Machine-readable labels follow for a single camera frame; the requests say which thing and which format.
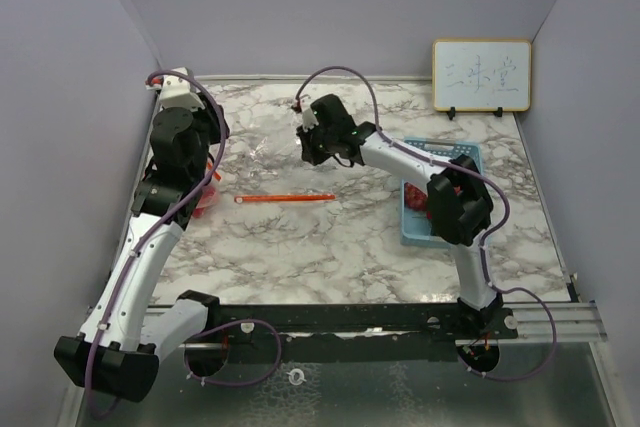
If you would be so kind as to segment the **clear bag orange zipper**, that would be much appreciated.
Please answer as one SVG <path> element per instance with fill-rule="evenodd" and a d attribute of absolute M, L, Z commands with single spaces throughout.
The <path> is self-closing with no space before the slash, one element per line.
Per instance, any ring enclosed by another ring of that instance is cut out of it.
<path fill-rule="evenodd" d="M 202 194 L 198 204 L 193 212 L 194 218 L 201 218 L 206 211 L 211 208 L 218 201 L 219 181 L 221 176 L 219 173 L 214 172 L 207 185 L 202 189 Z"/>

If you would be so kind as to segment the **red apple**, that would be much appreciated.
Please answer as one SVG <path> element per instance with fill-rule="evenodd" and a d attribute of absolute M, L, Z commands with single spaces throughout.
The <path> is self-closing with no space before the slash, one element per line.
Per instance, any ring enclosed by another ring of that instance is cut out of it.
<path fill-rule="evenodd" d="M 215 185 L 209 184 L 205 186 L 202 189 L 202 195 L 193 212 L 193 217 L 201 218 L 209 208 L 217 203 L 218 197 L 218 188 Z"/>

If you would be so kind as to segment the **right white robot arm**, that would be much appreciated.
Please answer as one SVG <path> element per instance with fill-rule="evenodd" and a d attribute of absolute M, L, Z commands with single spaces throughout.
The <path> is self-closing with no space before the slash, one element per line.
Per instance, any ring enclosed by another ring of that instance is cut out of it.
<path fill-rule="evenodd" d="M 341 99 L 328 94 L 312 103 L 296 100 L 296 128 L 302 160 L 320 165 L 329 159 L 348 167 L 368 166 L 398 177 L 426 195 L 434 235 L 447 242 L 460 284 L 459 325 L 481 338 L 496 323 L 502 295 L 490 285 L 481 235 L 491 224 L 493 201 L 473 159 L 430 154 L 387 136 L 374 123 L 356 124 Z"/>

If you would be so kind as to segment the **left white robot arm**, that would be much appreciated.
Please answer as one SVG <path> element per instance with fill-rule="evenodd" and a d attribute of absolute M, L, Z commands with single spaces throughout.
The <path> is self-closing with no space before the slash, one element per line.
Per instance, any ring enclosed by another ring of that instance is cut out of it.
<path fill-rule="evenodd" d="M 222 108 L 204 94 L 162 94 L 159 101 L 152 158 L 134 193 L 122 251 L 79 332 L 60 337 L 54 348 L 75 385 L 130 402 L 148 395 L 160 363 L 183 341 L 210 341 L 221 327 L 218 298 L 195 291 L 144 321 L 159 275 L 211 179 L 209 149 L 228 137 Z"/>

